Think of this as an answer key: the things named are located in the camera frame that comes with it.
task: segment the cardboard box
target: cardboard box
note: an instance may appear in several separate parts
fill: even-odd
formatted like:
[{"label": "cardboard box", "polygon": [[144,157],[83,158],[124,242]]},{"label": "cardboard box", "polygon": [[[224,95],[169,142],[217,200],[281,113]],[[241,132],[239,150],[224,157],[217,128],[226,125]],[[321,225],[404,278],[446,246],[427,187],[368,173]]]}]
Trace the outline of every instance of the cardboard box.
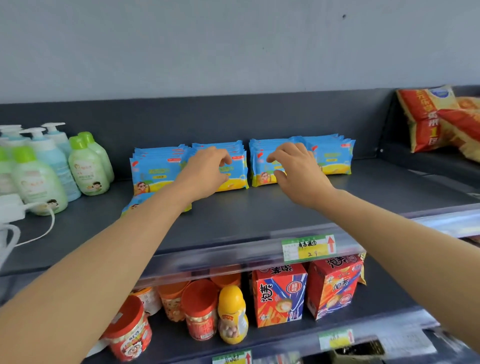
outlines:
[{"label": "cardboard box", "polygon": [[362,266],[358,255],[314,260],[310,264],[307,307],[316,320],[352,301]]},{"label": "cardboard box", "polygon": [[259,328],[301,319],[307,284],[302,264],[256,270],[252,282]]}]

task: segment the yellow cap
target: yellow cap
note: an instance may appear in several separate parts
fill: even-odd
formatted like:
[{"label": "yellow cap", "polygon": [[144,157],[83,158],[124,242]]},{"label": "yellow cap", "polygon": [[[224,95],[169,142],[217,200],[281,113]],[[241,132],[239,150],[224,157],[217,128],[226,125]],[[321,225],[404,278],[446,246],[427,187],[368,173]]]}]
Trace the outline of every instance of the yellow cap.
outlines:
[{"label": "yellow cap", "polygon": [[233,314],[245,309],[245,300],[240,288],[229,285],[222,288],[218,298],[218,311]]}]

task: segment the plastic price tag strip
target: plastic price tag strip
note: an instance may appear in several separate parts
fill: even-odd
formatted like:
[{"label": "plastic price tag strip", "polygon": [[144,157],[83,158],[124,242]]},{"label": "plastic price tag strip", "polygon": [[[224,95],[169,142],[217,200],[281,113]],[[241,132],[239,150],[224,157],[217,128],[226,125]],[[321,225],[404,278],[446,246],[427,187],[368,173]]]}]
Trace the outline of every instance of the plastic price tag strip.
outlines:
[{"label": "plastic price tag strip", "polygon": [[212,358],[212,364],[252,364],[252,351],[232,352]]},{"label": "plastic price tag strip", "polygon": [[319,334],[318,340],[320,342],[320,349],[322,349],[323,352],[343,348],[355,343],[353,330],[350,328]]},{"label": "plastic price tag strip", "polygon": [[304,238],[282,240],[285,263],[297,263],[318,259],[336,253],[335,236],[314,235]]}]

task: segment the gray wall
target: gray wall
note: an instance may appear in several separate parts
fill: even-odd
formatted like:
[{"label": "gray wall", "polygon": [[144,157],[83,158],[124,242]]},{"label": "gray wall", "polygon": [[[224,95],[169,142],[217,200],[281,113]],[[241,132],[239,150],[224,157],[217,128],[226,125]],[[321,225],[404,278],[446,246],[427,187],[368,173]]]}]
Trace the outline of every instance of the gray wall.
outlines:
[{"label": "gray wall", "polygon": [[480,84],[479,35],[479,0],[0,0],[0,103]]}]

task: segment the blue logo on bag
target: blue logo on bag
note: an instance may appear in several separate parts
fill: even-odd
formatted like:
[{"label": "blue logo on bag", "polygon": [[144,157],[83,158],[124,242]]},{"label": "blue logo on bag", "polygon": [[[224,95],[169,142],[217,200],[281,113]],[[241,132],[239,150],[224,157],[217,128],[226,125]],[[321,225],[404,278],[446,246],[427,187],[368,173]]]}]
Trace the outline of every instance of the blue logo on bag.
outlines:
[{"label": "blue logo on bag", "polygon": [[448,97],[448,90],[445,90],[444,88],[441,88],[441,87],[431,88],[430,92],[439,98]]}]

